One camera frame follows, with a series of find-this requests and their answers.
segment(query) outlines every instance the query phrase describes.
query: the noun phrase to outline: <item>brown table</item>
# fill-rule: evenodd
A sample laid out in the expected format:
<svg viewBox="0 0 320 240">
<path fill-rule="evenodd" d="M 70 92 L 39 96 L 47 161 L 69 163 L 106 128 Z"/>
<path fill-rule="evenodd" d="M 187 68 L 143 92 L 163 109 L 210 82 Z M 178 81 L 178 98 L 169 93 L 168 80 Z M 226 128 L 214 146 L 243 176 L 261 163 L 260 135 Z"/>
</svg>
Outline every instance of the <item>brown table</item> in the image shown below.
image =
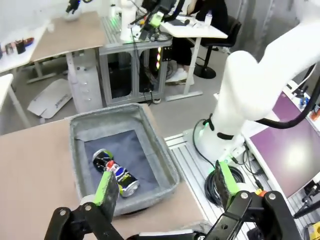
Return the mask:
<svg viewBox="0 0 320 240">
<path fill-rule="evenodd" d="M 62 206 L 75 209 L 80 202 L 69 151 L 69 121 L 1 136 L 0 180 L 0 239 L 43 239 L 53 211 Z M 171 198 L 112 223 L 127 238 L 139 232 L 174 230 L 203 219 L 183 181 Z"/>
<path fill-rule="evenodd" d="M 79 19 L 67 22 L 63 17 L 52 20 L 54 32 L 46 30 L 36 46 L 31 62 L 75 51 L 98 48 L 106 44 L 98 13 L 82 13 Z"/>
</svg>

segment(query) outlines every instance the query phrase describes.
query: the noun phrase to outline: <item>person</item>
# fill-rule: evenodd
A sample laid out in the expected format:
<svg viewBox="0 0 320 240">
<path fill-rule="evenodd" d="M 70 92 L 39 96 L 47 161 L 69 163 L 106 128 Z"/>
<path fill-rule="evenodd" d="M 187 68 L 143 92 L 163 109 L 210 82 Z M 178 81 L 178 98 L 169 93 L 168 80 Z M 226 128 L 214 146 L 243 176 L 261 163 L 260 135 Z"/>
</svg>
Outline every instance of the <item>person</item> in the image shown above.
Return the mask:
<svg viewBox="0 0 320 240">
<path fill-rule="evenodd" d="M 225 0 L 192 0 L 187 7 L 187 15 L 196 14 L 196 19 L 204 21 L 207 13 L 211 11 L 211 25 L 227 34 L 228 10 Z M 186 38 L 174 37 L 172 39 L 172 59 L 177 63 L 177 71 L 165 82 L 169 85 L 185 83 L 192 58 L 194 45 Z"/>
</svg>

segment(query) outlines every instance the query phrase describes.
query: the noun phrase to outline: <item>can on table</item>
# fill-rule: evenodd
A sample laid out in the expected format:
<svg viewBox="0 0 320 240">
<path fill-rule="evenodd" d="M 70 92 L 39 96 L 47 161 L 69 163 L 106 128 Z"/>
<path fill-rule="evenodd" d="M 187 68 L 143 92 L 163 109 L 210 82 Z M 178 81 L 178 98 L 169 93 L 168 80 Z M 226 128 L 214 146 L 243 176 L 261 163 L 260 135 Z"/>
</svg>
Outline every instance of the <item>can on table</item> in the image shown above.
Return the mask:
<svg viewBox="0 0 320 240">
<path fill-rule="evenodd" d="M 120 195 L 127 198 L 139 187 L 139 181 L 127 169 L 114 161 L 114 156 L 106 149 L 100 149 L 93 154 L 92 163 L 98 172 L 112 171 L 117 180 Z"/>
</svg>

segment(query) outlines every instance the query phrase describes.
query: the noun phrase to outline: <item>water bottle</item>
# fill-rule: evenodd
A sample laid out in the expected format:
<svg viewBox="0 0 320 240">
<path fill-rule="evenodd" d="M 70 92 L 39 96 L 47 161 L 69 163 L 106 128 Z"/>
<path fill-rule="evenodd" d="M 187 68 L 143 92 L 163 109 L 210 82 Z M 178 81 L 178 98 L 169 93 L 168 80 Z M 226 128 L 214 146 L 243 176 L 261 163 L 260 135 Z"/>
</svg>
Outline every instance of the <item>water bottle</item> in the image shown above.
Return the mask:
<svg viewBox="0 0 320 240">
<path fill-rule="evenodd" d="M 211 10 L 208 11 L 208 13 L 205 15 L 204 24 L 206 26 L 210 26 L 212 22 L 212 12 Z"/>
</svg>

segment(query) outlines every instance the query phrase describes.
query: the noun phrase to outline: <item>purple mat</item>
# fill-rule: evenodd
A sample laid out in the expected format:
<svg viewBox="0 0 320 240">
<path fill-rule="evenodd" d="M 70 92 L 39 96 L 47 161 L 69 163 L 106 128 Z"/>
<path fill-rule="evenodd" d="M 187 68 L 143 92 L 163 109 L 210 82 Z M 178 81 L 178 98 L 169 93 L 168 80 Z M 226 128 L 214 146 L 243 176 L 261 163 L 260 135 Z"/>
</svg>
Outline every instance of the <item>purple mat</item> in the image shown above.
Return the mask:
<svg viewBox="0 0 320 240">
<path fill-rule="evenodd" d="M 300 114 L 284 93 L 273 111 L 281 122 Z M 269 127 L 251 140 L 287 198 L 320 172 L 320 136 L 306 119 L 289 129 Z"/>
</svg>

